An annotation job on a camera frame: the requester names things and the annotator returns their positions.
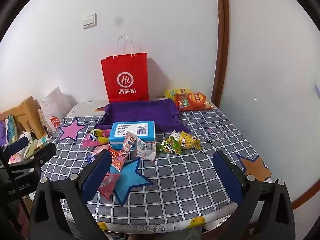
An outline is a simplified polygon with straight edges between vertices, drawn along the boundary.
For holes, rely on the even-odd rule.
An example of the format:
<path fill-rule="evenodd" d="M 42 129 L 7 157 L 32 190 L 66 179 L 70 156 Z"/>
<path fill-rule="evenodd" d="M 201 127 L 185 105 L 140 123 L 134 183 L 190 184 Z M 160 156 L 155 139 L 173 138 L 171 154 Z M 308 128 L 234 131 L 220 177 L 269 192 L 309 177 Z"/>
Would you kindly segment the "orange chips bag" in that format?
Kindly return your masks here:
<path fill-rule="evenodd" d="M 213 106 L 207 101 L 206 96 L 198 92 L 176 94 L 175 104 L 180 112 L 201 111 L 213 108 Z"/>

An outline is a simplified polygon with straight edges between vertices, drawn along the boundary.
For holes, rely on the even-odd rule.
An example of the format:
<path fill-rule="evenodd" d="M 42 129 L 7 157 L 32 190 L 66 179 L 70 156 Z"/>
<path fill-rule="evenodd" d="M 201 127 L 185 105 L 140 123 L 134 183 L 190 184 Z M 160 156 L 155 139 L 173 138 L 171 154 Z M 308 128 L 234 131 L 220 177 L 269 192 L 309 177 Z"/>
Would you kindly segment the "tall pink strawberry packet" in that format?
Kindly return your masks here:
<path fill-rule="evenodd" d="M 125 140 L 124 140 L 124 143 L 123 143 L 121 150 L 119 151 L 119 157 L 118 157 L 118 160 L 121 160 L 121 169 L 123 168 L 125 160 L 127 159 L 128 155 L 131 151 L 131 148 L 135 144 L 136 139 L 137 139 L 137 136 L 135 134 L 133 134 L 131 132 L 126 133 Z"/>

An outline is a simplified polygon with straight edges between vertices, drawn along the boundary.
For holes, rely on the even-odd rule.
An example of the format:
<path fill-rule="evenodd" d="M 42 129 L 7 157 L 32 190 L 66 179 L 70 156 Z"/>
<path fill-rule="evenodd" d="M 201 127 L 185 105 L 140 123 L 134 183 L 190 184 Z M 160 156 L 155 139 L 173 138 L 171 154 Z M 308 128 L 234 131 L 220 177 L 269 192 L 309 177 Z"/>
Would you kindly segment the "pink yellow snack bag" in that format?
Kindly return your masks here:
<path fill-rule="evenodd" d="M 81 148 L 96 147 L 109 143 L 110 129 L 93 129 L 81 142 Z"/>

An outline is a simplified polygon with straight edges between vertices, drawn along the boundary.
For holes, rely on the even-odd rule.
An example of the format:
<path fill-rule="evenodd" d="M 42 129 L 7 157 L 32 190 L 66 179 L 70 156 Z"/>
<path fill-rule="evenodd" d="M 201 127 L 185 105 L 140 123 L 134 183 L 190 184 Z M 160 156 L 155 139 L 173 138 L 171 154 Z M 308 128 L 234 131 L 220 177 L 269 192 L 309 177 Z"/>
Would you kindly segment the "white plastic bag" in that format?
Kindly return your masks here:
<path fill-rule="evenodd" d="M 44 118 L 52 131 L 58 129 L 65 116 L 72 109 L 59 87 L 56 87 L 47 96 L 40 98 L 38 102 L 43 111 Z"/>

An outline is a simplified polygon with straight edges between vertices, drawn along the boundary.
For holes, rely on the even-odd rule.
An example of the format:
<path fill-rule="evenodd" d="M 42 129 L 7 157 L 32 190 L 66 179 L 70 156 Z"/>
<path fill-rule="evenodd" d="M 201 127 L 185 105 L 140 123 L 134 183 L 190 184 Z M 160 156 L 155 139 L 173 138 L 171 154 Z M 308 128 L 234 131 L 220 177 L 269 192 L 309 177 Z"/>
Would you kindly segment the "dark blue snack packet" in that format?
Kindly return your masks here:
<path fill-rule="evenodd" d="M 87 155 L 86 156 L 86 161 L 89 163 L 89 164 L 91 164 L 91 163 L 93 163 L 94 161 L 95 161 L 95 158 L 96 158 L 96 156 L 95 155 Z"/>

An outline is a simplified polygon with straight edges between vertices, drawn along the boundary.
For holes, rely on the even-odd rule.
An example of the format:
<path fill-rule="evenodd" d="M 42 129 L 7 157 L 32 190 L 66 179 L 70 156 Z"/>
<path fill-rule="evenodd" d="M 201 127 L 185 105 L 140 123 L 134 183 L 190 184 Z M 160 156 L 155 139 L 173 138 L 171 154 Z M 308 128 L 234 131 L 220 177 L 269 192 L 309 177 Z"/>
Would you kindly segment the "pink silver-banded snack packet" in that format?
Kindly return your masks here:
<path fill-rule="evenodd" d="M 114 188 L 116 187 L 117 180 L 120 178 L 119 173 L 107 172 L 102 183 L 99 186 L 98 191 L 105 197 L 107 200 L 110 200 L 110 195 L 112 194 Z"/>

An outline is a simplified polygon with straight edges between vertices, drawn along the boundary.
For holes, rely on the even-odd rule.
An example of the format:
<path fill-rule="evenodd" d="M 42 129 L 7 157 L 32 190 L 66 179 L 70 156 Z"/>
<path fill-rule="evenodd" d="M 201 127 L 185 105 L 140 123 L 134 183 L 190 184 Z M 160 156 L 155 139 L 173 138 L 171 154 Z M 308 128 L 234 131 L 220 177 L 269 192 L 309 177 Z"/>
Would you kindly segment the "white red packet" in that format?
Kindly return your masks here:
<path fill-rule="evenodd" d="M 145 160 L 155 161 L 156 159 L 156 143 L 145 142 L 140 138 L 136 139 L 135 150 L 133 152 L 135 157 Z"/>

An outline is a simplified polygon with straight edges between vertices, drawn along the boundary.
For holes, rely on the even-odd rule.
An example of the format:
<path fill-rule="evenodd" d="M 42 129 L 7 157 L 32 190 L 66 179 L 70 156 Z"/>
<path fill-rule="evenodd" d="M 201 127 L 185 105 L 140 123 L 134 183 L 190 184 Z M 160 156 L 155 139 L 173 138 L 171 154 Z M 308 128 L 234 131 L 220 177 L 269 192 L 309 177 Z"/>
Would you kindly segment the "green snack packet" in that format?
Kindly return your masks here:
<path fill-rule="evenodd" d="M 157 145 L 157 151 L 162 153 L 182 154 L 180 145 L 180 133 L 175 130 Z"/>

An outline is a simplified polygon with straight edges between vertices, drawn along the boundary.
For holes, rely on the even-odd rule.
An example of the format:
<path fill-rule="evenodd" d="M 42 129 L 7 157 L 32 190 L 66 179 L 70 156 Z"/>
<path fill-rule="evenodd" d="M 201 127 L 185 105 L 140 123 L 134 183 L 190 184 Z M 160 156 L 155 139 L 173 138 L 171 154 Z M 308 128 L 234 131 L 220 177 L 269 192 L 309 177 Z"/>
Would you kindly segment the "pink paper star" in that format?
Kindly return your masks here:
<path fill-rule="evenodd" d="M 70 125 L 60 127 L 62 135 L 59 138 L 59 141 L 71 139 L 74 142 L 77 142 L 79 132 L 87 126 L 88 125 L 80 125 L 78 118 L 75 117 Z"/>

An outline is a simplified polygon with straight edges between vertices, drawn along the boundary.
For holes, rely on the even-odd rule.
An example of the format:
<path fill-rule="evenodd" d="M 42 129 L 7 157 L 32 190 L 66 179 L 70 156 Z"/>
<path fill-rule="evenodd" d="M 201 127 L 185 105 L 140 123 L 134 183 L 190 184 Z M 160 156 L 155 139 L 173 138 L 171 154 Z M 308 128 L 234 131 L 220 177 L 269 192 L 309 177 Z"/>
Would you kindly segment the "orange paper star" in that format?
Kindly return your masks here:
<path fill-rule="evenodd" d="M 271 178 L 272 172 L 265 166 L 263 160 L 257 156 L 253 160 L 236 155 L 244 168 L 245 175 L 253 175 L 258 181 L 266 181 Z"/>

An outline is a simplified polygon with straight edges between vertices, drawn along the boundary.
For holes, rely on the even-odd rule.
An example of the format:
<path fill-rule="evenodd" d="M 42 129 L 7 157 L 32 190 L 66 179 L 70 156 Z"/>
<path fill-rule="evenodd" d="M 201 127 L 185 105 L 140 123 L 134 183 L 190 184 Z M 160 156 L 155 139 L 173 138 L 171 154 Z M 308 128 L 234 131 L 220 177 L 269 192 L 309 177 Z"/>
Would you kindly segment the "wooden chair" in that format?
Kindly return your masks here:
<path fill-rule="evenodd" d="M 1 113 L 1 121 L 12 115 L 18 132 L 30 132 L 36 139 L 41 139 L 47 133 L 43 129 L 37 110 L 38 104 L 32 96 L 26 98 L 20 105 Z"/>

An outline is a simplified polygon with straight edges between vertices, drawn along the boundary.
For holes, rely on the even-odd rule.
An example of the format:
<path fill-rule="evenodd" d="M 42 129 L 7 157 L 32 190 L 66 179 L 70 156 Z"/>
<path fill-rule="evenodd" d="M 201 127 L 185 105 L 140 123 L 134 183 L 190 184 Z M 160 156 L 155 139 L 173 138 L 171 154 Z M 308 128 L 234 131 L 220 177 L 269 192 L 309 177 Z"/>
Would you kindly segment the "red gold snack packet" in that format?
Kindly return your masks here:
<path fill-rule="evenodd" d="M 109 148 L 108 151 L 111 154 L 112 157 L 112 166 L 117 170 L 121 171 L 121 160 L 118 160 L 119 157 L 119 151 L 114 150 L 113 148 Z"/>

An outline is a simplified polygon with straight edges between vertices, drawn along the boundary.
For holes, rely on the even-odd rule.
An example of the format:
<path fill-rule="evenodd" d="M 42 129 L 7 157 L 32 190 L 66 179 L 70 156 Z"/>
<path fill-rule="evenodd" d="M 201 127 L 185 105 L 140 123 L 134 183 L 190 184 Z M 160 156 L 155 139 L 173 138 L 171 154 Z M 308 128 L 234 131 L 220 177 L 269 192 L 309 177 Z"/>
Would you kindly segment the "white wall switch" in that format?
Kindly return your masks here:
<path fill-rule="evenodd" d="M 96 13 L 93 13 L 88 16 L 84 16 L 82 18 L 82 28 L 83 29 L 88 29 L 91 27 L 95 27 L 97 25 L 97 16 Z"/>

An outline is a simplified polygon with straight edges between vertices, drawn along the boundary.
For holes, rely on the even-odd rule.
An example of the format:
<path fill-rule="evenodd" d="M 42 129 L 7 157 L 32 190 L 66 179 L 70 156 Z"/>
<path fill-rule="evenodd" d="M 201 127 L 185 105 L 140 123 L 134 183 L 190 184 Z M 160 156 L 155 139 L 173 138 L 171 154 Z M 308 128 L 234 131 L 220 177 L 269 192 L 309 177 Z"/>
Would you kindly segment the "yellow cartoon snack packet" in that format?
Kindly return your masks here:
<path fill-rule="evenodd" d="M 192 136 L 184 131 L 180 133 L 179 145 L 182 149 L 201 150 L 200 140 L 196 136 Z"/>

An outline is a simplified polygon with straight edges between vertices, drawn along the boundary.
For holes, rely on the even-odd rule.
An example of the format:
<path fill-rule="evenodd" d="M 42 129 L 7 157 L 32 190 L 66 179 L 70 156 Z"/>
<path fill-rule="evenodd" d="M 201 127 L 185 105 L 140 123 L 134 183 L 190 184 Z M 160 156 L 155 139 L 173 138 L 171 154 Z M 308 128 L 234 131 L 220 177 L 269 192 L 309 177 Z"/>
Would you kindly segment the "yellow chips bag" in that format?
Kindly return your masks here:
<path fill-rule="evenodd" d="M 192 91 L 190 89 L 166 89 L 164 91 L 164 95 L 167 99 L 172 99 L 174 100 L 175 99 L 175 96 L 177 94 L 188 94 L 188 93 L 191 93 Z"/>

